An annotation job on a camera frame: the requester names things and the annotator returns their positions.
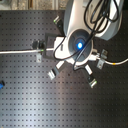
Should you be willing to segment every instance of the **blue light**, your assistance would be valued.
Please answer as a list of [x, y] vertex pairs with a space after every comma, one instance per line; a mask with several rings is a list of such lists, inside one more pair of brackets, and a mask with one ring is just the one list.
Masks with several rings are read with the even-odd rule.
[[83, 47], [83, 44], [82, 43], [78, 43], [77, 47], [78, 47], [78, 49], [81, 49]]

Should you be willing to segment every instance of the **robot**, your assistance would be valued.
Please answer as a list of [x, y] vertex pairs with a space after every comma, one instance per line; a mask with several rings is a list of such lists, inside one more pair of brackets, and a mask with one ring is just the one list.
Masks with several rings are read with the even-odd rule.
[[[86, 64], [88, 61], [98, 59], [99, 69], [102, 69], [104, 63], [120, 64], [105, 61], [106, 50], [103, 50], [100, 57], [94, 49], [93, 38], [109, 40], [117, 34], [122, 21], [123, 2], [124, 0], [69, 0], [64, 16], [63, 37], [56, 37], [54, 42], [53, 55], [59, 63], [48, 73], [51, 80], [68, 62], [73, 65], [75, 71], [84, 69], [89, 85], [93, 88], [97, 81], [89, 65]], [[62, 27], [59, 17], [54, 22]]]

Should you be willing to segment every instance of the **white robot body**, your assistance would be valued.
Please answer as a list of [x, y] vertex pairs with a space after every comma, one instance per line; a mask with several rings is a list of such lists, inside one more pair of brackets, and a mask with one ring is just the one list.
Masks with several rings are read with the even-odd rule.
[[[88, 34], [91, 33], [91, 31], [87, 28], [87, 26], [85, 25], [85, 22], [84, 22], [84, 13], [85, 13], [85, 9], [87, 7], [88, 2], [89, 2], [89, 0], [69, 0], [69, 3], [67, 5], [66, 11], [65, 11], [65, 17], [64, 17], [64, 33], [65, 33], [66, 37], [65, 37], [63, 44], [56, 50], [56, 53], [55, 53], [56, 58], [63, 59], [63, 58], [72, 56], [72, 53], [70, 52], [70, 48], [69, 48], [69, 43], [70, 43], [69, 40], [73, 36], [72, 34], [75, 31], [85, 30]], [[90, 23], [91, 15], [92, 15], [98, 2], [99, 2], [99, 0], [92, 0], [91, 5], [89, 6], [89, 9], [87, 11], [86, 18], [87, 18], [87, 22], [91, 28], [93, 28], [93, 24]], [[102, 33], [97, 33], [95, 35], [96, 37], [99, 37], [104, 40], [109, 40], [118, 32], [118, 30], [120, 28], [120, 24], [121, 24], [121, 19], [122, 19], [122, 6], [123, 6], [124, 0], [116, 0], [116, 2], [119, 7], [119, 14], [120, 14], [119, 19], [114, 23], [111, 23], [109, 21], [106, 26], [106, 29]], [[95, 20], [98, 16], [98, 11], [94, 17]], [[117, 15], [116, 6], [115, 6], [113, 0], [111, 0], [109, 18], [114, 19], [116, 17], [116, 15]], [[103, 22], [103, 24], [99, 30], [101, 30], [105, 26], [106, 20]], [[56, 41], [54, 43], [54, 50], [62, 42], [63, 39], [64, 39], [63, 37], [56, 38]], [[88, 51], [89, 52], [88, 55], [84, 58], [84, 60], [77, 62], [76, 66], [84, 65], [88, 60], [91, 60], [90, 58], [92, 57], [93, 41], [91, 41], [90, 44], [91, 44], [91, 46], [90, 46], [91, 48], [90, 48], [90, 51]], [[66, 61], [71, 64], [74, 64], [74, 62], [75, 62], [74, 58], [69, 58]]]

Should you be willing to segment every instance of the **dark gray surface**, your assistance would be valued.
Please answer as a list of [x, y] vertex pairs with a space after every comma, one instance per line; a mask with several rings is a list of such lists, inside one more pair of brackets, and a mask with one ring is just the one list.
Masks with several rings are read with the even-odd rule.
[[[58, 33], [53, 24], [55, 11], [0, 12], [0, 50], [29, 49], [45, 32]], [[123, 12], [119, 33], [110, 41], [95, 39], [99, 52], [108, 50], [108, 60], [128, 57], [128, 11]], [[57, 62], [35, 54], [0, 55], [0, 126], [4, 128], [127, 128], [128, 63], [121, 66], [89, 62], [98, 80], [91, 89], [79, 72], [69, 65], [54, 80], [47, 72]]]

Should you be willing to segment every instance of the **blue object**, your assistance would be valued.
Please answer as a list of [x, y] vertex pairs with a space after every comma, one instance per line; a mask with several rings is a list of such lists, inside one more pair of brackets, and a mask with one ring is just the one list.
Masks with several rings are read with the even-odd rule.
[[4, 85], [0, 84], [0, 89], [3, 88]]
[[82, 47], [83, 47], [83, 44], [81, 42], [77, 44], [78, 49], [81, 49]]

